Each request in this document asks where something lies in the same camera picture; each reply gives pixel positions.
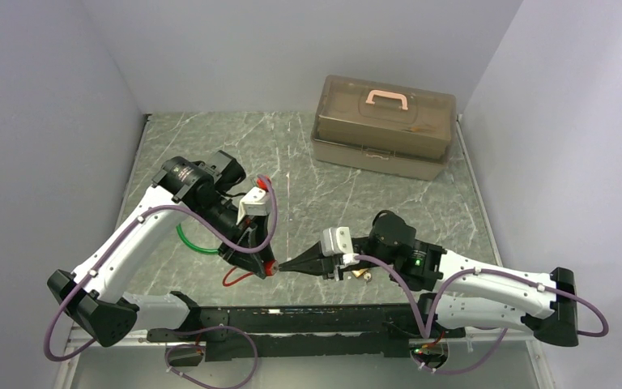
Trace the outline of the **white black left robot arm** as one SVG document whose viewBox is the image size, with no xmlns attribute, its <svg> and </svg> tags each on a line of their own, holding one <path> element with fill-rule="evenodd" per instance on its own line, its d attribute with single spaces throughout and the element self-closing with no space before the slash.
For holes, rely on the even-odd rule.
<svg viewBox="0 0 622 389">
<path fill-rule="evenodd" d="M 111 237 L 73 271 L 50 276 L 47 285 L 62 313 L 103 347 L 132 331 L 158 328 L 169 329 L 179 340 L 194 338 L 201 326 L 196 302 L 183 293 L 137 295 L 127 287 L 158 245 L 188 218 L 220 240 L 218 255 L 230 265 L 261 279 L 271 276 L 277 198 L 271 180 L 261 176 L 233 202 L 228 191 L 245 178 L 242 166 L 223 151 L 206 161 L 166 160 Z"/>
</svg>

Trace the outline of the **brass padlock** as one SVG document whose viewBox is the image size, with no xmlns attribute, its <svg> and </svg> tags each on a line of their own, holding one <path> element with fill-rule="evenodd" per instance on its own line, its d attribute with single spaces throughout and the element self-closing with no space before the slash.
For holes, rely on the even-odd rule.
<svg viewBox="0 0 622 389">
<path fill-rule="evenodd" d="M 363 274 L 364 273 L 370 273 L 369 269 L 359 269 L 359 270 L 355 270 L 351 272 L 352 275 L 356 278 L 356 279 L 362 279 L 363 280 Z"/>
</svg>

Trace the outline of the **red cable lock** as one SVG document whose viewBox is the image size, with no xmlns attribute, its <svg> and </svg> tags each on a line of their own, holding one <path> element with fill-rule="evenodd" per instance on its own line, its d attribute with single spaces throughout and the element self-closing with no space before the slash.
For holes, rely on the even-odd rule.
<svg viewBox="0 0 622 389">
<path fill-rule="evenodd" d="M 221 284 L 223 287 L 225 288 L 232 287 L 235 284 L 240 283 L 242 280 L 246 280 L 254 276 L 253 272 L 246 271 L 245 273 L 242 273 L 241 275 L 239 275 L 237 278 L 231 280 L 230 276 L 232 276 L 237 270 L 238 270 L 238 267 L 231 267 L 225 273 L 223 279 L 221 280 Z M 278 270 L 279 270 L 279 263 L 277 261 L 270 261 L 264 264 L 264 275 L 266 277 L 274 276 Z"/>
</svg>

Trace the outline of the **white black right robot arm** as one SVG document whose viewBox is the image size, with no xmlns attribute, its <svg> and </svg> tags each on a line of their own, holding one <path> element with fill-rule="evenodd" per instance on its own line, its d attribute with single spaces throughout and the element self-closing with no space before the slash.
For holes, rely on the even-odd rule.
<svg viewBox="0 0 622 389">
<path fill-rule="evenodd" d="M 482 263 L 416 238 L 415 228 L 392 211 L 382 210 L 369 235 L 353 237 L 349 228 L 328 228 L 320 241 L 280 271 L 339 280 L 349 271 L 371 268 L 371 256 L 392 267 L 407 288 L 420 293 L 415 329 L 434 336 L 441 329 L 506 327 L 526 331 L 560 347 L 578 345 L 573 271 L 514 271 Z"/>
</svg>

